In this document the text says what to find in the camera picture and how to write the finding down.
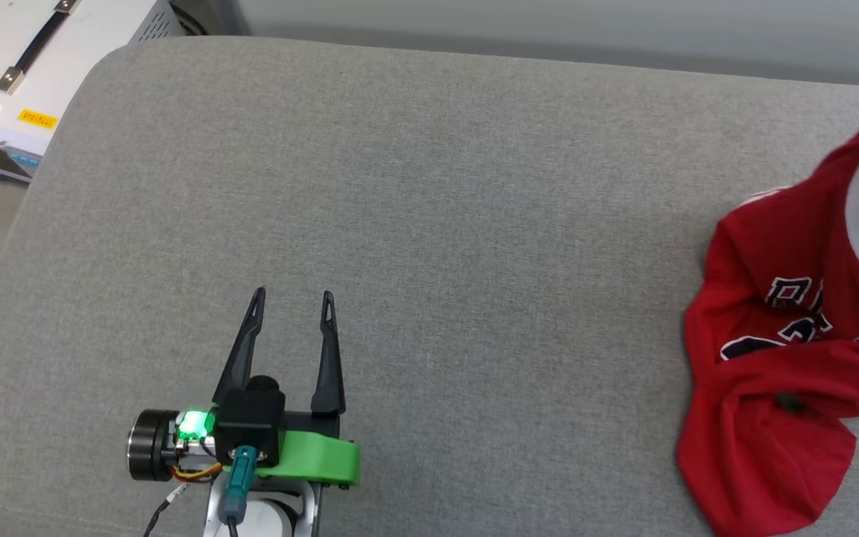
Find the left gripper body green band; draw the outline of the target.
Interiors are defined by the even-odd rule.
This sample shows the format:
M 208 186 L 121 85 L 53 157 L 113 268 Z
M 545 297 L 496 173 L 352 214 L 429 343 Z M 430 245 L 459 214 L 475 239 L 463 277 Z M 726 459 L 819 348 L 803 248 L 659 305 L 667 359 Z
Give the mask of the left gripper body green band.
M 279 461 L 274 466 L 259 463 L 259 478 L 304 480 L 348 489 L 361 477 L 360 445 L 340 438 L 340 415 L 314 412 L 284 412 L 284 434 Z

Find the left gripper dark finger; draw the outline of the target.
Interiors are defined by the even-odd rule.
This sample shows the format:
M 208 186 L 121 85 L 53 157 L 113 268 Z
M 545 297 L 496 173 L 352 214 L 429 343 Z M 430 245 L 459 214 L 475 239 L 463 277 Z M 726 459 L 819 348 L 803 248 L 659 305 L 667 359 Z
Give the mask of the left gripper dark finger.
M 340 417 L 347 411 L 343 361 L 340 353 L 336 306 L 330 290 L 321 302 L 321 359 L 311 412 L 316 417 Z
M 221 377 L 212 398 L 214 408 L 224 404 L 229 394 L 243 390 L 248 386 L 251 377 L 251 366 L 254 357 L 254 347 L 257 336 L 262 329 L 265 318 L 265 286 L 255 290 L 248 305 L 245 316 L 236 334 L 232 350 L 221 372 Z

